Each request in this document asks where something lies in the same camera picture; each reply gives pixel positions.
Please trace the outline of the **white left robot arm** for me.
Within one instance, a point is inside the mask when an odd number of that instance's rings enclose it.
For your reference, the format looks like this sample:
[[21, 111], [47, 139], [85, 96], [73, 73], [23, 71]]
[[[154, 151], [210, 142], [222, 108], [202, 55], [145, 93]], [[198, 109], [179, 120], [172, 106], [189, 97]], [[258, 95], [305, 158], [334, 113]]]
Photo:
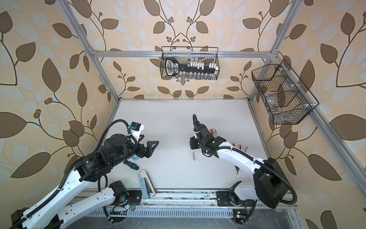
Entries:
[[117, 119], [108, 125], [96, 149], [71, 164], [64, 177], [52, 192], [30, 208], [15, 211], [12, 216], [13, 229], [63, 229], [98, 208], [111, 204], [129, 205], [128, 190], [118, 180], [106, 184], [98, 193], [75, 204], [70, 201], [91, 184], [100, 184], [107, 174], [119, 164], [128, 164], [133, 156], [150, 158], [159, 141], [141, 144], [144, 125], [128, 124]]

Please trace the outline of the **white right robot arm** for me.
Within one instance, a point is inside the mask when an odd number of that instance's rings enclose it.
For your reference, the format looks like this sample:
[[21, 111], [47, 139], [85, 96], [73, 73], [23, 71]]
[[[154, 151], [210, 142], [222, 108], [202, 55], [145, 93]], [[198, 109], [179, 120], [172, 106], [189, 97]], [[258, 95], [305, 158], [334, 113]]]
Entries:
[[275, 209], [279, 203], [294, 205], [298, 197], [277, 161], [271, 157], [262, 159], [230, 144], [220, 136], [214, 136], [206, 125], [193, 115], [194, 136], [190, 138], [191, 150], [201, 150], [206, 157], [225, 160], [249, 175], [253, 184], [237, 181], [231, 186], [226, 198], [230, 204], [241, 206], [246, 200], [260, 200]]

